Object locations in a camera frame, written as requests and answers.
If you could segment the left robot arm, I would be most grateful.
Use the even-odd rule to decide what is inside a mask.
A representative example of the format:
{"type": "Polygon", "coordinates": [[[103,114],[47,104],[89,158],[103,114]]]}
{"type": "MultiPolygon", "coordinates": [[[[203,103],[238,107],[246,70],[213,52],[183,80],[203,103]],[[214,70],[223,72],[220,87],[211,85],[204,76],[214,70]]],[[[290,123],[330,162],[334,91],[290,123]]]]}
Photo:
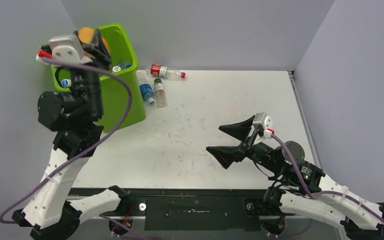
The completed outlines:
{"type": "Polygon", "coordinates": [[[108,43],[99,29],[84,27],[56,36],[41,46],[37,60],[70,74],[68,91],[45,91],[37,101],[38,122],[56,136],[40,184],[29,203],[12,214],[34,240],[66,240],[85,221],[107,212],[124,215],[127,193],[113,185],[97,194],[68,200],[81,169],[104,138],[98,121],[104,115],[101,75],[113,77],[108,43]]]}

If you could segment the aluminium table edge rail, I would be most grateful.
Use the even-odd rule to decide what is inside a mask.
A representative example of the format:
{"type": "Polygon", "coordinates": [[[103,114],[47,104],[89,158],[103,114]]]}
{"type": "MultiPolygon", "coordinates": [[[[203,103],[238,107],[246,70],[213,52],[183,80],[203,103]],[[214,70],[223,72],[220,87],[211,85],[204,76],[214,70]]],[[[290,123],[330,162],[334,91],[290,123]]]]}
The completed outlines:
{"type": "Polygon", "coordinates": [[[306,115],[305,115],[305,112],[304,112],[304,108],[303,108],[303,105],[302,105],[302,102],[301,102],[301,99],[300,99],[300,96],[299,96],[299,93],[298,93],[298,89],[297,89],[297,86],[296,86],[296,81],[295,81],[295,77],[294,77],[294,71],[291,70],[291,71],[288,71],[287,73],[288,73],[289,80],[290,80],[290,83],[291,83],[291,86],[292,86],[292,89],[293,89],[293,92],[294,92],[294,95],[295,95],[295,99],[296,99],[296,102],[297,102],[297,105],[298,105],[298,109],[299,109],[300,115],[301,115],[301,118],[302,118],[302,122],[303,122],[303,125],[304,125],[306,136],[307,136],[307,139],[308,139],[308,142],[309,142],[311,154],[313,156],[315,165],[321,169],[322,165],[320,163],[320,159],[319,159],[319,156],[318,156],[318,153],[317,153],[317,150],[316,150],[316,146],[315,146],[314,139],[313,139],[313,136],[312,136],[312,133],[311,133],[311,129],[309,127],[309,124],[308,124],[308,121],[307,121],[307,118],[306,118],[306,115]]]}

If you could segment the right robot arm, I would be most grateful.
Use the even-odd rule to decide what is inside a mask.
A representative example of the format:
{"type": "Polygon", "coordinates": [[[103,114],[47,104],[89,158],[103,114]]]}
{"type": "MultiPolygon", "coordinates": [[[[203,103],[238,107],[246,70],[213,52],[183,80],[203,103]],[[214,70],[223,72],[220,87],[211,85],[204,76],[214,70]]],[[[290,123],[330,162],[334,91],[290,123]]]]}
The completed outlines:
{"type": "Polygon", "coordinates": [[[273,185],[262,200],[246,204],[251,214],[302,216],[342,230],[350,240],[384,240],[384,202],[366,200],[333,180],[306,161],[303,147],[295,141],[280,141],[276,148],[265,144],[279,140],[269,115],[257,113],[219,130],[239,140],[237,146],[206,148],[223,168],[250,159],[259,170],[271,172],[273,185]]]}

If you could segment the red label clear bottle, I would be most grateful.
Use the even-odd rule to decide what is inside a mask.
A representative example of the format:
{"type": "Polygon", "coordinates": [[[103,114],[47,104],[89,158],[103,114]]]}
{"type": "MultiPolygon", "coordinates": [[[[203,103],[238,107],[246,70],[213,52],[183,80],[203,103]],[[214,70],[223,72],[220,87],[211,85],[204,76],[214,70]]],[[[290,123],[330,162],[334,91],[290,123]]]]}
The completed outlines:
{"type": "Polygon", "coordinates": [[[150,76],[168,80],[184,80],[186,73],[173,67],[152,64],[145,68],[145,72],[150,76]]]}

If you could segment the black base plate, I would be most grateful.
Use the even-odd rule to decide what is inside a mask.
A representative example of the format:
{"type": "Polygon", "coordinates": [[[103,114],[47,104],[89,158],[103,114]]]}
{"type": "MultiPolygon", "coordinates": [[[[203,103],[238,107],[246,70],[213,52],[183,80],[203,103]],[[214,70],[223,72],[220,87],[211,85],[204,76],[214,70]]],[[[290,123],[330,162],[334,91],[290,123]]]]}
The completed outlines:
{"type": "Polygon", "coordinates": [[[130,188],[121,206],[104,215],[143,219],[146,231],[258,231],[257,218],[276,219],[279,208],[264,203],[264,189],[130,188]]]}

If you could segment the large orange tea bottle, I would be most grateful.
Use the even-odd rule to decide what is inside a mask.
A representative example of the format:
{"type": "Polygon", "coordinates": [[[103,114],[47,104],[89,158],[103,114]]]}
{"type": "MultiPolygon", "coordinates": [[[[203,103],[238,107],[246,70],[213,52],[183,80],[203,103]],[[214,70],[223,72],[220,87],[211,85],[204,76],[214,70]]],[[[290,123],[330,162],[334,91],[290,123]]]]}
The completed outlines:
{"type": "Polygon", "coordinates": [[[122,70],[122,68],[119,66],[119,65],[115,65],[113,68],[112,68],[112,72],[113,73],[118,73],[122,70]]]}

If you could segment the green plastic bin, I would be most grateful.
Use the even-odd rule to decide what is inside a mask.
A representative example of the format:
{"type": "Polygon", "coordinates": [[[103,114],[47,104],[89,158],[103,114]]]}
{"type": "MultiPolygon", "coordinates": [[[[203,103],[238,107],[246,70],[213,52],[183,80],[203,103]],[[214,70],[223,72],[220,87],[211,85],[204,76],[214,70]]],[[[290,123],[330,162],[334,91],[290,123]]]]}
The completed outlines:
{"type": "MultiPolygon", "coordinates": [[[[136,124],[146,118],[145,107],[139,88],[136,71],[138,69],[138,58],[133,45],[125,32],[124,28],[118,24],[107,24],[98,28],[101,35],[107,40],[110,47],[112,65],[110,69],[119,62],[129,62],[131,67],[122,69],[113,75],[121,78],[130,88],[132,95],[132,104],[130,111],[120,125],[120,129],[136,124]]],[[[103,97],[103,118],[98,124],[103,126],[103,131],[108,133],[120,121],[128,104],[128,92],[126,88],[117,80],[107,76],[100,76],[101,91],[103,97]]]]}

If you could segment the clear crushed bottle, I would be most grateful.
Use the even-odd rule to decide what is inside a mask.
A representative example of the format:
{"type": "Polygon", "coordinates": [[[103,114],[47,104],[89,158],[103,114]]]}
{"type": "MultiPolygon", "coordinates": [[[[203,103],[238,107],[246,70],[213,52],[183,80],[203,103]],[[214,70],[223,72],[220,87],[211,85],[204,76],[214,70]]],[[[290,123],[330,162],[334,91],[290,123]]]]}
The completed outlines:
{"type": "Polygon", "coordinates": [[[72,84],[71,80],[67,78],[60,81],[60,85],[62,88],[69,88],[71,84],[72,84]]]}

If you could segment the pepsi bottle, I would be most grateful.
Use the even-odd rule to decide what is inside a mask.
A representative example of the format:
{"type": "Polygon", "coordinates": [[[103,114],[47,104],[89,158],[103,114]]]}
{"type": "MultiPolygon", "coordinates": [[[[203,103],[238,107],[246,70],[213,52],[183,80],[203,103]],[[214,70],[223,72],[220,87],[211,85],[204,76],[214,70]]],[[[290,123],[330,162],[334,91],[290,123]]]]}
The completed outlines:
{"type": "Polygon", "coordinates": [[[132,66],[131,63],[127,62],[127,61],[120,61],[118,62],[116,65],[120,66],[123,69],[128,69],[132,66]]]}

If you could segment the blue label bottle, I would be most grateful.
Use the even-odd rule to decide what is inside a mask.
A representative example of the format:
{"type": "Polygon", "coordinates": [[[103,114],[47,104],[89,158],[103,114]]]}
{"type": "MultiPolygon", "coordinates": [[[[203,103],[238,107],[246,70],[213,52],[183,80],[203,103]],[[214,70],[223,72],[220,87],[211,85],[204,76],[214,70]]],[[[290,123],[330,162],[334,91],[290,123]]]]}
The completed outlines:
{"type": "Polygon", "coordinates": [[[142,99],[145,102],[147,102],[149,105],[151,106],[154,105],[155,104],[154,91],[151,85],[149,84],[149,82],[147,81],[146,77],[140,72],[136,73],[136,77],[139,83],[139,89],[140,89],[142,99]]]}

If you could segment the green cap white label bottle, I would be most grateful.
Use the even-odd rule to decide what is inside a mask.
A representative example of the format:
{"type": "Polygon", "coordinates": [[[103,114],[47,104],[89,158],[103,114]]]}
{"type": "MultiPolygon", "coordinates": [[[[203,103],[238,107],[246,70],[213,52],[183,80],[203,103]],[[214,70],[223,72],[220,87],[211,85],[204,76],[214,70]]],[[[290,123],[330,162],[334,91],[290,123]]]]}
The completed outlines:
{"type": "Polygon", "coordinates": [[[167,106],[166,92],[160,78],[154,80],[154,96],[157,108],[164,108],[167,106]]]}

